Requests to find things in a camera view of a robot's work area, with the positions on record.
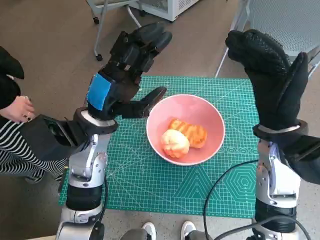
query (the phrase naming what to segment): cutting mat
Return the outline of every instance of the cutting mat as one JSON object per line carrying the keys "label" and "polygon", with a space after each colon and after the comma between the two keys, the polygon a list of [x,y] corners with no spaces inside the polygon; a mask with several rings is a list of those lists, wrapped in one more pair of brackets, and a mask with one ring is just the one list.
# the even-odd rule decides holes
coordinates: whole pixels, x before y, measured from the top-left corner
{"label": "cutting mat", "polygon": [[[193,94],[220,111],[226,134],[220,151],[197,166],[177,166],[160,158],[146,136],[146,119],[117,119],[119,129],[107,148],[109,209],[201,215],[206,196],[218,177],[234,164],[258,157],[252,127],[258,114],[248,79],[145,76],[136,99],[165,86],[166,96]],[[255,207],[254,164],[234,169],[208,205],[209,216],[251,218]],[[60,204],[66,201],[64,183]]]}

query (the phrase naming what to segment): wire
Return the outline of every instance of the wire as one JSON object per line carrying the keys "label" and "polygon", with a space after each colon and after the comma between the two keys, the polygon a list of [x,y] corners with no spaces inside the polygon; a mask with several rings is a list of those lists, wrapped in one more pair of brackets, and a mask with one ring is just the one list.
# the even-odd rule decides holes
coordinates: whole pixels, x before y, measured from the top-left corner
{"label": "wire", "polygon": [[205,203],[204,203],[204,207],[203,207],[203,224],[204,224],[204,233],[205,233],[205,238],[206,240],[210,240],[210,236],[208,234],[208,228],[207,228],[207,206],[210,200],[210,197],[214,191],[214,189],[216,188],[217,184],[219,183],[219,181],[227,174],[229,173],[232,169],[235,169],[237,167],[240,167],[242,165],[246,165],[246,164],[253,164],[253,163],[257,163],[258,160],[251,160],[251,161],[245,161],[239,164],[236,164],[232,167],[230,167],[227,171],[225,171],[219,178],[217,181],[215,181],[215,183],[213,184],[208,196],[205,199]]}
{"label": "wire", "polygon": [[108,182],[107,182],[106,175],[104,175],[104,190],[105,190],[105,198],[104,198],[104,204],[103,204],[103,207],[102,207],[101,215],[100,215],[100,218],[99,218],[100,222],[104,218],[105,211],[106,211],[106,208],[107,208],[107,202],[108,202]]}
{"label": "wire", "polygon": [[[257,163],[258,160],[252,160],[252,161],[245,161],[245,162],[242,162],[242,163],[239,163],[239,164],[236,164],[232,167],[230,167],[227,171],[225,171],[219,178],[217,181],[215,181],[215,183],[213,184],[208,196],[206,197],[205,199],[205,203],[204,203],[204,207],[203,207],[203,224],[204,224],[204,232],[205,232],[205,238],[206,240],[211,240],[209,234],[208,234],[208,228],[207,228],[207,207],[208,207],[208,204],[209,204],[209,200],[210,200],[210,197],[214,191],[214,189],[216,188],[217,184],[220,182],[220,180],[227,174],[229,173],[232,169],[235,169],[237,167],[240,167],[242,165],[247,165],[247,164],[253,164],[253,163]],[[248,230],[248,229],[252,229],[252,228],[255,228],[257,226],[261,226],[263,224],[266,224],[270,221],[274,221],[274,220],[278,220],[278,219],[287,219],[287,220],[291,220],[293,222],[295,222],[300,228],[301,230],[303,231],[305,237],[307,240],[311,240],[311,237],[309,235],[309,233],[307,232],[307,230],[305,229],[305,227],[295,218],[293,217],[290,217],[290,216],[285,216],[285,215],[278,215],[278,216],[272,216],[272,217],[268,217],[267,219],[265,220],[262,220],[262,221],[259,221],[259,222],[255,222],[255,223],[252,223],[252,224],[249,224],[249,225],[246,225],[246,226],[242,226],[242,227],[238,227],[238,228],[235,228],[235,229],[232,229],[232,230],[229,230],[229,231],[226,231],[222,234],[220,234],[219,236],[217,236],[214,240],[221,240],[229,235],[232,235],[232,234],[235,234],[235,233],[239,233],[239,232],[242,232],[242,231],[245,231],[245,230]]]}
{"label": "wire", "polygon": [[266,218],[265,220],[262,220],[262,221],[255,222],[255,223],[252,223],[252,224],[249,224],[249,225],[246,225],[246,226],[241,226],[241,227],[226,231],[225,233],[222,233],[219,236],[217,236],[214,240],[221,240],[221,239],[223,239],[223,238],[225,238],[225,237],[227,237],[229,235],[232,235],[232,234],[235,234],[235,233],[239,233],[239,232],[242,232],[244,230],[252,229],[252,228],[261,226],[263,224],[266,224],[266,223],[268,223],[270,221],[279,220],[279,219],[285,219],[285,220],[290,220],[290,221],[295,222],[301,228],[301,230],[303,231],[306,239],[307,240],[311,240],[311,237],[310,237],[308,231],[301,224],[301,222],[299,222],[297,219],[295,219],[295,218],[293,218],[291,216],[285,216],[285,215],[271,216],[271,217]]}

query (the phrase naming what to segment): white sneaker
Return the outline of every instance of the white sneaker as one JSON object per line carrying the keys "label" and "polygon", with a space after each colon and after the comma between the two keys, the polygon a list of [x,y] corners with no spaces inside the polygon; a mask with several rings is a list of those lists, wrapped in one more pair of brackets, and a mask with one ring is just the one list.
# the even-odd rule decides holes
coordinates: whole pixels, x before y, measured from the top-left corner
{"label": "white sneaker", "polygon": [[156,240],[156,228],[152,222],[145,223],[142,228],[151,236],[151,240]]}
{"label": "white sneaker", "polygon": [[185,221],[181,228],[181,240],[185,240],[189,233],[196,230],[196,226],[192,221]]}

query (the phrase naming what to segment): orange bun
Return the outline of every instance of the orange bun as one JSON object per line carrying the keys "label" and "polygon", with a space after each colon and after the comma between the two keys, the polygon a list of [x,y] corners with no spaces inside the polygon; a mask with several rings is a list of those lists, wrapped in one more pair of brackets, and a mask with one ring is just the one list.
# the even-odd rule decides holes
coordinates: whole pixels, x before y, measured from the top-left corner
{"label": "orange bun", "polygon": [[190,143],[181,132],[169,129],[161,137],[161,146],[165,154],[179,159],[189,152]]}
{"label": "orange bun", "polygon": [[207,140],[208,133],[203,126],[192,125],[177,118],[169,124],[169,129],[177,130],[185,135],[190,143],[190,147],[200,149]]}

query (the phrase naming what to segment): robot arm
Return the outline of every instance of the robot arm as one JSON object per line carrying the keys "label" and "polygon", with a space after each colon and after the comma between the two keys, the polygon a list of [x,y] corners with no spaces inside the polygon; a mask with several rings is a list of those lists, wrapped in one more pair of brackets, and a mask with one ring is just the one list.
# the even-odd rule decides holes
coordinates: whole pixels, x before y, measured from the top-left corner
{"label": "robot arm", "polygon": [[[59,121],[40,115],[21,128],[33,154],[41,161],[69,158],[68,189],[56,240],[102,240],[103,184],[107,146],[118,128],[115,118],[144,118],[166,93],[157,87],[141,100],[132,100],[141,75],[169,44],[170,32],[161,23],[122,31],[108,63],[96,73],[87,93],[87,107],[78,108],[73,120]],[[106,189],[105,202],[108,198]]]}
{"label": "robot arm", "polygon": [[[308,83],[308,57],[300,53],[291,64],[282,46],[257,30],[231,31],[228,56],[244,66],[252,83],[260,138],[253,222],[273,216],[296,218],[301,178],[320,184],[320,138],[308,136],[298,120],[300,100]],[[253,229],[250,240],[298,240],[296,223],[272,220]]]}

